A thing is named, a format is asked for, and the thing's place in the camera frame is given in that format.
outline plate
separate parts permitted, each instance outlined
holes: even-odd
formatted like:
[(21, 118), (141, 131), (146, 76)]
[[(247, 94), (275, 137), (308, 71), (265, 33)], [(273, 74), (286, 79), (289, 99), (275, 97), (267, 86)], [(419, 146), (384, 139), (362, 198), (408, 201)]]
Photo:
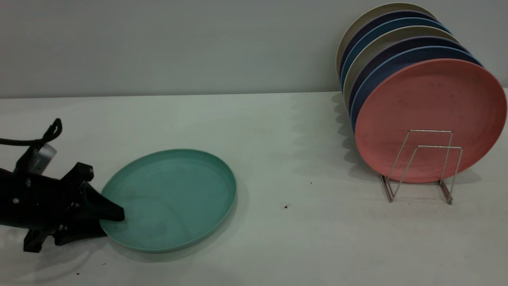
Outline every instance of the plate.
[(230, 213), (236, 181), (219, 158), (175, 149), (142, 157), (118, 171), (102, 195), (125, 220), (101, 220), (116, 242), (143, 252), (168, 252), (208, 237)]
[(346, 56), (349, 54), (349, 52), (351, 51), (353, 46), (356, 43), (358, 43), (358, 41), (364, 35), (366, 35), (368, 32), (370, 32), (374, 28), (378, 27), (379, 25), (384, 24), (384, 23), (386, 23), (388, 21), (395, 20), (395, 19), (400, 19), (400, 18), (410, 18), (410, 17), (424, 18), (424, 19), (429, 19), (429, 20), (437, 21), (434, 17), (432, 17), (432, 16), (430, 16), (430, 15), (428, 15), (426, 13), (422, 13), (422, 12), (418, 12), (418, 11), (405, 11), (405, 10), (390, 12), (390, 13), (381, 15), (381, 16), (379, 16), (376, 19), (373, 19), (372, 21), (370, 21), (367, 24), (365, 24), (365, 26), (363, 26), (353, 36), (353, 38), (349, 41), (349, 43), (347, 43), (347, 46), (346, 46), (344, 52), (342, 53), (342, 58), (340, 59), (339, 72), (342, 70), (342, 66), (344, 65), (344, 60), (345, 60)]
[(354, 80), (350, 80), (346, 77), (346, 83), (353, 83), (352, 85), (349, 84), (347, 88), (349, 90), (345, 91), (344, 94), (347, 94), (348, 103), (347, 109), (349, 110), (349, 107), (353, 103), (353, 97), (350, 97), (349, 94), (355, 94), (360, 87), (360, 85), (365, 81), (367, 76), (380, 64), (382, 64), (384, 61), (388, 60), (389, 58), (402, 53), (404, 51), (418, 48), (418, 47), (425, 47), (425, 46), (442, 46), (442, 47), (450, 47), (455, 48), (458, 50), (462, 50), (464, 52), (467, 52), (470, 54), (470, 52), (465, 49), (463, 46), (461, 46), (456, 41), (452, 41), (449, 39), (441, 38), (441, 37), (415, 37), (415, 38), (409, 38), (403, 41), (400, 41), (396, 44), (393, 44), (392, 46), (384, 49), (379, 54), (377, 54), (373, 59), (371, 59), (368, 64), (366, 64), (363, 69), (360, 70), (360, 72), (356, 73), (357, 76)]
[(409, 26), (402, 27), (390, 31), (379, 38), (372, 41), (368, 46), (366, 46), (355, 58), (349, 71), (346, 74), (344, 89), (342, 90), (342, 94), (344, 96), (344, 102), (346, 104), (346, 108), (350, 110), (350, 90), (353, 84), (353, 80), (357, 77), (358, 73), (362, 70), (363, 67), (367, 65), (377, 54), (386, 49), (387, 47), (403, 41), (408, 38), (419, 37), (419, 36), (436, 36), (446, 38), (455, 42), (458, 42), (452, 35), (449, 33), (428, 26)]
[[(452, 130), (452, 146), (463, 148), (459, 172), (478, 162), (499, 138), (506, 121), (506, 95), (483, 67), (436, 59), (410, 65), (385, 79), (365, 101), (355, 139), (363, 159), (388, 175), (409, 129)], [(400, 180), (417, 145), (448, 145), (446, 133), (412, 133), (392, 177)], [(453, 176), (459, 152), (450, 151), (444, 177)], [(446, 149), (420, 149), (405, 182), (438, 181)]]
[(345, 50), (347, 44), (351, 41), (351, 39), (354, 37), (354, 35), (363, 26), (365, 26), (368, 22), (372, 21), (373, 19), (376, 19), (377, 17), (379, 17), (383, 14), (390, 13), (393, 11), (400, 11), (400, 10), (419, 11), (419, 12), (426, 13), (426, 14), (434, 17), (434, 15), (432, 15), (432, 13), (430, 13), (426, 9), (424, 9), (420, 6), (414, 5), (414, 4), (409, 4), (409, 3), (390, 3), (390, 4), (385, 4), (385, 5), (376, 7), (374, 9), (368, 11), (367, 13), (363, 14), (358, 19), (356, 19), (355, 22), (353, 22), (353, 24), (351, 24), (351, 26), (347, 29), (344, 36), (342, 36), (342, 40), (340, 41), (340, 44), (337, 48), (337, 56), (335, 58), (335, 66), (337, 68), (339, 67), (340, 60), (342, 59), (342, 54), (344, 53), (344, 50)]
[(479, 66), (481, 65), (478, 60), (476, 60), (467, 52), (442, 46), (414, 48), (389, 58), (380, 64), (377, 68), (375, 68), (365, 78), (363, 83), (358, 88), (358, 91), (352, 95), (353, 103), (351, 104), (350, 119), (351, 125), (353, 127), (353, 132), (356, 130), (356, 120), (358, 119), (358, 113), (360, 112), (363, 103), (368, 98), (370, 93), (383, 80), (407, 66), (432, 59), (459, 59), (475, 63)]
[(429, 19), (423, 19), (423, 18), (400, 18), (388, 21), (384, 24), (381, 24), (377, 26), (376, 28), (372, 29), (370, 32), (365, 34), (359, 41), (354, 45), (354, 47), (351, 49), (349, 54), (345, 57), (344, 65), (342, 66), (342, 72), (340, 74), (340, 82), (341, 82), (341, 88), (344, 88), (344, 80), (346, 77), (346, 73), (349, 70), (351, 64), (355, 60), (355, 58), (358, 56), (358, 54), (373, 40), (376, 38), (382, 36), (383, 34), (393, 31), (397, 28), (402, 28), (406, 26), (429, 26), (434, 27), (446, 32), (448, 29), (446, 29), (443, 25), (440, 23), (429, 20)]

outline navy blue plate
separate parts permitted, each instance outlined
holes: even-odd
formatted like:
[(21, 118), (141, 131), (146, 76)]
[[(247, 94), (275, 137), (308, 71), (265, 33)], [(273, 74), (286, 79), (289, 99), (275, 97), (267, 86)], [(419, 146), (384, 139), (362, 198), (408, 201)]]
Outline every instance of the navy blue plate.
[(352, 94), (354, 97), (351, 105), (350, 119), (353, 127), (353, 132), (356, 127), (356, 120), (363, 103), (375, 88), (383, 82), (390, 75), (398, 70), (408, 67), (412, 64), (433, 60), (433, 59), (458, 59), (464, 60), (471, 63), (480, 65), (477, 59), (471, 56), (469, 53), (459, 49), (442, 47), (442, 46), (427, 46), (414, 48), (398, 55), (395, 55), (374, 69), (367, 78), (360, 85), (360, 88), (356, 94)]
[(423, 18), (400, 18), (388, 21), (384, 24), (379, 25), (378, 27), (372, 29), (370, 32), (365, 34), (359, 41), (356, 43), (351, 51), (347, 54), (346, 59), (344, 61), (344, 65), (342, 66), (342, 70), (340, 72), (340, 85), (341, 88), (344, 88), (344, 80), (347, 74), (347, 71), (349, 70), (349, 67), (355, 60), (356, 56), (373, 40), (375, 40), (377, 37), (382, 36), (383, 34), (395, 30), (397, 28), (402, 28), (406, 26), (430, 26), (434, 28), (441, 29), (446, 32), (448, 29), (446, 29), (443, 25), (438, 23), (435, 20), (429, 20), (429, 19), (423, 19)]
[[(425, 46), (443, 46), (443, 47), (450, 47), (455, 48), (458, 50), (465, 51), (470, 54), (468, 50), (466, 50), (463, 46), (458, 44), (455, 41), (441, 38), (441, 37), (432, 37), (432, 36), (424, 36), (424, 37), (414, 37), (409, 38), (403, 41), (400, 41), (398, 43), (393, 44), (392, 46), (382, 50), (379, 52), (363, 69), (358, 73), (357, 77), (353, 81), (353, 85), (351, 87), (351, 90), (349, 91), (349, 94), (354, 95), (358, 91), (358, 88), (360, 88), (360, 85), (364, 82), (364, 80), (367, 78), (367, 76), (380, 64), (382, 64), (387, 59), (402, 53), (404, 51), (418, 48), (418, 47), (425, 47)], [(349, 102), (347, 103), (347, 109), (351, 109), (351, 105), (353, 103), (354, 97), (349, 97)]]
[(370, 32), (372, 29), (376, 28), (377, 26), (386, 23), (391, 20), (400, 19), (400, 18), (409, 18), (409, 17), (417, 17), (417, 18), (424, 18), (429, 20), (437, 21), (436, 18), (432, 17), (429, 14), (419, 12), (419, 11), (412, 11), (412, 10), (399, 10), (394, 11), (390, 13), (386, 13), (384, 15), (381, 15), (372, 21), (368, 22), (363, 26), (350, 40), (350, 42), (347, 44), (344, 53), (342, 54), (342, 58), (340, 59), (340, 65), (339, 65), (339, 75), (342, 71), (342, 66), (344, 65), (344, 61), (353, 48), (353, 46), (358, 43), (358, 41), (368, 32)]

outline dish rack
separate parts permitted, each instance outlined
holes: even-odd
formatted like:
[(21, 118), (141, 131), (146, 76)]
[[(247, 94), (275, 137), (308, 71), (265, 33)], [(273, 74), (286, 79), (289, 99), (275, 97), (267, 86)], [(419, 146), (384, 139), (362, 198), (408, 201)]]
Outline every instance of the dish rack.
[[(406, 144), (406, 141), (407, 141), (407, 138), (409, 137), (409, 135), (411, 133), (414, 133), (414, 132), (437, 132), (437, 133), (449, 133), (450, 134), (450, 139), (448, 141), (448, 145), (447, 146), (439, 146), (439, 145), (418, 145), (415, 147), (412, 155), (411, 155), (411, 158), (409, 159), (409, 162), (407, 163), (407, 166), (406, 166), (406, 169), (404, 170), (404, 173), (402, 174), (402, 177), (400, 178), (400, 181), (399, 183), (397, 184), (397, 188), (395, 189), (395, 191), (393, 191), (392, 189), (392, 185), (390, 184), (390, 176), (392, 175), (392, 172), (393, 170), (395, 169), (395, 166), (397, 164), (397, 161), (399, 160), (399, 157), (400, 157), (400, 153), (402, 152), (402, 150), (404, 149), (404, 146)], [(457, 172), (459, 170), (459, 165), (460, 165), (460, 160), (462, 158), (462, 152), (464, 151), (462, 147), (459, 147), (459, 146), (452, 146), (452, 138), (453, 138), (453, 132), (451, 130), (423, 130), (423, 129), (410, 129), (407, 134), (406, 134), (406, 138), (404, 139), (404, 141), (402, 142), (402, 146), (400, 147), (400, 150), (399, 150), (399, 153), (397, 154), (397, 157), (395, 158), (395, 161), (393, 162), (393, 165), (392, 165), (392, 168), (390, 170), (390, 172), (388, 173), (388, 176), (384, 176), (384, 175), (381, 175), (379, 174), (379, 176), (381, 177), (381, 181), (383, 182), (383, 186), (385, 188), (385, 192), (386, 192), (386, 195), (388, 197), (388, 201), (390, 203), (393, 202), (393, 200), (395, 199), (395, 196), (397, 195), (397, 192), (399, 191), (399, 188), (400, 188), (400, 185), (402, 184), (402, 182), (404, 181), (404, 177), (406, 176), (407, 174), (407, 171), (409, 170), (409, 167), (411, 166), (411, 162), (413, 160), (413, 158), (415, 157), (415, 154), (416, 152), (419, 150), (419, 149), (423, 149), (423, 148), (439, 148), (439, 149), (446, 149), (447, 152), (446, 152), (446, 156), (445, 156), (445, 164), (443, 166), (443, 172), (441, 173), (441, 178), (439, 179), (439, 181), (437, 181), (436, 183), (438, 184), (438, 186), (441, 188), (441, 191), (443, 192), (443, 195), (445, 196), (445, 199), (446, 199), (446, 202), (451, 205), (452, 204), (452, 201), (453, 201), (453, 198), (452, 198), (452, 191), (453, 191), (453, 187), (455, 185), (455, 178), (457, 176)], [(448, 187), (446, 186), (444, 180), (443, 180), (443, 176), (445, 175), (445, 170), (446, 170), (446, 166), (448, 164), (448, 155), (450, 153), (450, 150), (459, 150), (460, 151), (460, 154), (459, 154), (459, 158), (457, 160), (457, 166), (455, 167), (455, 173), (453, 175), (453, 179), (452, 179), (452, 184), (450, 186), (450, 189), (448, 190)]]

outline black cable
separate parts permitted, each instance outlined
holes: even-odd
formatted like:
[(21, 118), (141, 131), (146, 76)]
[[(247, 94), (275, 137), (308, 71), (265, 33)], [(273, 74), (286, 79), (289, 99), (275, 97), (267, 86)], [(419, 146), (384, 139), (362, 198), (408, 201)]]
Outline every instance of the black cable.
[(48, 131), (44, 133), (41, 139), (35, 140), (11, 140), (0, 138), (0, 145), (11, 145), (11, 146), (37, 146), (44, 145), (47, 142), (55, 140), (62, 133), (62, 121), (60, 118), (55, 119), (53, 124), (49, 126)]

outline white table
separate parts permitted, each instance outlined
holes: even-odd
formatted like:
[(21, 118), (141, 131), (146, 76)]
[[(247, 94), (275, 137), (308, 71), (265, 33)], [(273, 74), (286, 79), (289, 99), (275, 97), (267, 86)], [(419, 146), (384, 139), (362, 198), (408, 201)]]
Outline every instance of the white table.
[[(238, 180), (232, 216), (204, 242), (142, 254), (108, 238), (22, 252), (0, 227), (0, 285), (502, 285), (508, 280), (508, 131), (457, 178), (404, 185), (392, 204), (355, 150), (339, 93), (0, 100), (0, 137), (63, 134), (44, 173), (94, 167), (101, 190), (127, 163), (173, 148), (223, 159)], [(12, 170), (25, 151), (0, 146)]]

